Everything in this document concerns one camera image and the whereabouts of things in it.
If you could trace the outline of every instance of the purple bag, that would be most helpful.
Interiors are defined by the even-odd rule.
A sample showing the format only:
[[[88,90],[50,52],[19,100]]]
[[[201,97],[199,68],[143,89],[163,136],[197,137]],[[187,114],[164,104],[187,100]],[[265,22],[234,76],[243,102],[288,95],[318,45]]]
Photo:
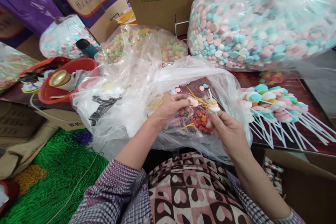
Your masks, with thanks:
[[[0,5],[39,37],[63,16],[52,0],[0,0]]]

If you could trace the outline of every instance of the white cord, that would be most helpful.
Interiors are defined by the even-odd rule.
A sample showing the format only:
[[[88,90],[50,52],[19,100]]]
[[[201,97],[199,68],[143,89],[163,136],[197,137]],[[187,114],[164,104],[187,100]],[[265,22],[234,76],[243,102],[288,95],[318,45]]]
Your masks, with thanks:
[[[106,143],[104,144],[104,146],[100,149],[100,151],[98,151],[98,153],[96,154],[96,156],[94,157],[94,159],[93,159],[93,161],[92,161],[92,163],[91,163],[91,165],[90,165],[90,167],[86,170],[86,172],[84,173],[84,175],[80,178],[80,180],[77,182],[77,185],[75,186],[75,188],[73,189],[73,191],[72,191],[72,193],[71,193],[71,195],[70,195],[70,197],[69,197],[69,199],[68,199],[68,201],[64,204],[64,206],[54,215],[54,217],[52,217],[51,219],[50,219],[50,221],[48,221],[47,222],[47,224],[49,224],[53,219],[55,219],[56,218],[56,216],[66,207],[66,205],[69,203],[69,201],[71,200],[71,197],[72,197],[72,195],[74,194],[74,192],[75,192],[75,190],[76,190],[76,188],[77,188],[77,186],[79,185],[79,183],[80,183],[80,181],[84,178],[84,176],[86,175],[86,173],[90,170],[90,168],[91,168],[91,166],[93,165],[93,162],[96,160],[96,157],[98,156],[98,154],[103,150],[103,148],[105,147],[105,145],[106,145]]]
[[[57,117],[55,117],[55,116],[53,116],[53,115],[50,115],[50,114],[44,112],[43,110],[40,110],[39,108],[37,108],[37,107],[33,104],[33,97],[34,97],[34,95],[35,95],[34,93],[31,95],[31,98],[30,98],[30,105],[31,105],[34,109],[40,111],[42,114],[45,114],[45,115],[47,115],[47,116],[49,116],[49,117],[52,117],[52,118],[54,118],[54,119],[56,119],[56,120],[59,120],[59,121],[78,122],[78,120],[77,120],[77,121],[63,120],[63,119],[57,118]]]

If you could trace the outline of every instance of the green mesh net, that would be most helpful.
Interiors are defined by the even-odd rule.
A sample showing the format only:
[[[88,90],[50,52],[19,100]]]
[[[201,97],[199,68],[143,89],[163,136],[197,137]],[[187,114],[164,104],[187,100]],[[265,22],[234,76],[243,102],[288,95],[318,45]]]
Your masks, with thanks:
[[[73,142],[81,131],[61,129],[42,148],[33,163],[47,170],[45,179],[33,185],[0,219],[1,224],[46,224],[63,207],[74,187],[90,167],[96,153]],[[98,155],[79,183],[70,202],[51,223],[68,223],[83,199],[109,162]]]

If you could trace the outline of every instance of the plaid sleeve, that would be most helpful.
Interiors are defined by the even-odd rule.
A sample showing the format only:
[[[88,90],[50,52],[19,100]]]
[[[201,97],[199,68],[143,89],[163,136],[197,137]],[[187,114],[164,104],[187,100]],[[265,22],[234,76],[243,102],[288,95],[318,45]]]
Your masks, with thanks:
[[[242,190],[240,181],[229,171],[226,171],[226,174],[253,224],[305,224],[303,219],[293,209],[290,209],[290,216],[286,219],[270,220],[261,208]]]
[[[69,223],[116,223],[132,199],[139,171],[112,160],[84,194]]]

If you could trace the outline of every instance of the plastic bag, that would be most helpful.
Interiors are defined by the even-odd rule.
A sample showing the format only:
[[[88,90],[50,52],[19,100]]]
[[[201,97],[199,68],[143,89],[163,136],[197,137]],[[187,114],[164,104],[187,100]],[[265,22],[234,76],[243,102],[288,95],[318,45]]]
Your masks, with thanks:
[[[168,95],[167,92],[178,85],[191,82],[187,87],[195,93],[199,82],[206,80],[218,104],[243,123],[248,142],[252,144],[247,115],[239,97],[240,85],[232,74],[215,68],[210,62],[194,57],[184,57],[173,65],[161,68],[161,48],[155,34],[145,38],[142,52],[136,62],[131,60],[131,54],[124,52],[125,57],[129,58],[123,57],[117,64],[109,65],[112,69],[108,70],[106,65],[100,66],[105,67],[105,76],[89,80],[91,81],[89,87],[87,82],[82,83],[79,92],[71,96],[72,106],[84,124],[89,125],[94,142],[133,137],[164,96]],[[121,73],[121,77],[114,78],[118,76],[117,73]],[[104,91],[102,88],[104,85],[110,85],[111,88]],[[92,96],[99,94],[108,100],[111,96],[108,92],[115,92],[116,88],[122,89],[122,98],[104,111],[96,124],[91,126],[88,117],[96,109],[90,102]],[[172,124],[160,132],[153,148],[172,150],[191,147],[214,159],[228,162],[229,158],[221,142],[212,134],[204,134],[193,127],[184,128],[189,124],[188,120],[190,121],[188,116],[173,120]]]
[[[14,85],[21,72],[38,61],[0,42],[0,93]]]
[[[39,37],[63,16],[52,0],[0,0],[0,5]]]
[[[234,71],[292,67],[336,45],[336,0],[195,0],[193,56]]]
[[[70,15],[53,22],[40,38],[40,50],[44,57],[63,56],[70,59],[84,57],[85,54],[76,46],[80,39],[86,39],[96,50],[99,44],[85,29],[77,15]]]
[[[176,38],[170,32],[158,27],[127,24],[117,28],[106,43],[102,43],[103,51],[95,56],[99,63],[115,63],[123,56],[126,47],[132,48],[135,54],[140,54],[145,38],[155,33],[157,43],[161,47],[163,62],[175,62],[188,55],[187,44]]]

